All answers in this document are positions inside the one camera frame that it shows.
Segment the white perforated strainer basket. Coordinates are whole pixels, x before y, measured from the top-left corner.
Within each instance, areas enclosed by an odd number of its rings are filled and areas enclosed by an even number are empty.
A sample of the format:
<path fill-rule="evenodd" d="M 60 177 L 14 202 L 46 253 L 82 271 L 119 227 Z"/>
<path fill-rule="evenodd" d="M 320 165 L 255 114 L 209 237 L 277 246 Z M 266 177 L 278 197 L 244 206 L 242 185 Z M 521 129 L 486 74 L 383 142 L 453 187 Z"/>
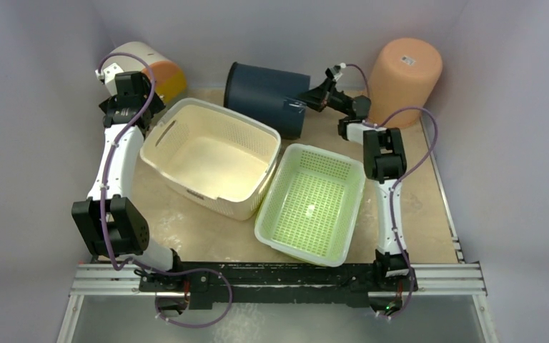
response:
<path fill-rule="evenodd" d="M 291 144 L 259 208 L 257 240 L 324 267 L 345 263 L 365 188 L 362 162 L 306 144 Z"/>

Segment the orange plastic bucket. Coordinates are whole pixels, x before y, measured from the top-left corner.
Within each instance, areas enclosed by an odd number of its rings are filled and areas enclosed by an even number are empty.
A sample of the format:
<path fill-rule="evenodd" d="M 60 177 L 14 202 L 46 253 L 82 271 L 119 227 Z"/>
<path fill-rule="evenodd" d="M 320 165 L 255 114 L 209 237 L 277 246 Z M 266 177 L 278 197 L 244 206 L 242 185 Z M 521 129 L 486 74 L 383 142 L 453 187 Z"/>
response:
<path fill-rule="evenodd" d="M 440 52 L 426 41 L 405 37 L 384 45 L 368 79 L 367 120 L 399 129 L 416 124 L 442 69 Z"/>

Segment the lime green basin tray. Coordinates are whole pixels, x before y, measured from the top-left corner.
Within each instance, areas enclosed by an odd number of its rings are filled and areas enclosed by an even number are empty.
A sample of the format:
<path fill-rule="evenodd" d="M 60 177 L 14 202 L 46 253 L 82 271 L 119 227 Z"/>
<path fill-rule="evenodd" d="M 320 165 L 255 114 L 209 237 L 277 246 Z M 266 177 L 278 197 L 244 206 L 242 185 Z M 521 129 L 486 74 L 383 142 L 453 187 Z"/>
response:
<path fill-rule="evenodd" d="M 292 192 L 277 216 L 268 244 L 317 266 L 344 264 L 363 194 L 362 188 Z"/>

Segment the dark navy round bin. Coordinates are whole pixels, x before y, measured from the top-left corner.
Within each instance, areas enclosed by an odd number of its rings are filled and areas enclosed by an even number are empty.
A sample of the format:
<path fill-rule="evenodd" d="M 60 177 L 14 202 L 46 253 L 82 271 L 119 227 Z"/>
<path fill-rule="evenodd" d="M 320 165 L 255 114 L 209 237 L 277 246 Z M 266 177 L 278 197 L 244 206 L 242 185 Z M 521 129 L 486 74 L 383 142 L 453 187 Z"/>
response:
<path fill-rule="evenodd" d="M 297 96 L 309 90 L 310 76 L 234 62 L 223 106 L 275 129 L 283 139 L 299 139 L 307 105 Z"/>

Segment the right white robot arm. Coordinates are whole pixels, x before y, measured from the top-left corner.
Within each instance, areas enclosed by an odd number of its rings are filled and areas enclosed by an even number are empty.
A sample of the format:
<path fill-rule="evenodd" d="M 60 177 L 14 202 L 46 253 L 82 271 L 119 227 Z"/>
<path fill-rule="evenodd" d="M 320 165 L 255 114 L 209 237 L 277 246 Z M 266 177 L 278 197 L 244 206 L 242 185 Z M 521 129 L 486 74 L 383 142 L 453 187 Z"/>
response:
<path fill-rule="evenodd" d="M 321 112 L 329 107 L 345 115 L 338 121 L 337 133 L 363 150 L 367 179 L 377 191 L 378 243 L 372 280 L 378 289 L 389 291 L 401 278 L 415 281 L 402 232 L 400 191 L 407 175 L 407 159 L 398 128 L 366 122 L 371 101 L 366 96 L 350 97 L 336 89 L 336 82 L 325 80 L 319 86 L 299 93 L 296 99 Z"/>

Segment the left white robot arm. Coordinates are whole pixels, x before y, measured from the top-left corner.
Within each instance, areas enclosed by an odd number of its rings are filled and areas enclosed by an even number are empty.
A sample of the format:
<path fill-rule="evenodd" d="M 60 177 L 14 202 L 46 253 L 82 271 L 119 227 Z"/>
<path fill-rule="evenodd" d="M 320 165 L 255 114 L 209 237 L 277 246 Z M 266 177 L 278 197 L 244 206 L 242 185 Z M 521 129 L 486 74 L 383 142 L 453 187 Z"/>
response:
<path fill-rule="evenodd" d="M 108 257 L 115 269 L 136 263 L 158 271 L 166 292 L 184 285 L 179 255 L 155 242 L 149 225 L 131 200 L 136 162 L 155 114 L 165 105 L 151 79 L 141 71 L 112 73 L 114 94 L 100 104 L 104 112 L 104 151 L 96 179 L 85 200 L 74 202 L 71 215 L 89 253 Z"/>

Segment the cream perforated laundry basket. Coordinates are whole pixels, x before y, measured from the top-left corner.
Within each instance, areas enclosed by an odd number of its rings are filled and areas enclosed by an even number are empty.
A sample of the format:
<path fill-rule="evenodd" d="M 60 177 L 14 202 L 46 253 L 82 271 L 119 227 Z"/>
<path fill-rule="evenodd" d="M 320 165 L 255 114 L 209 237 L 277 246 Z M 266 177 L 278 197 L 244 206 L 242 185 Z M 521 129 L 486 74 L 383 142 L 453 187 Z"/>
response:
<path fill-rule="evenodd" d="M 244 221 L 262 202 L 281 141 L 266 124 L 186 98 L 152 127 L 139 156 L 172 190 L 213 212 Z"/>

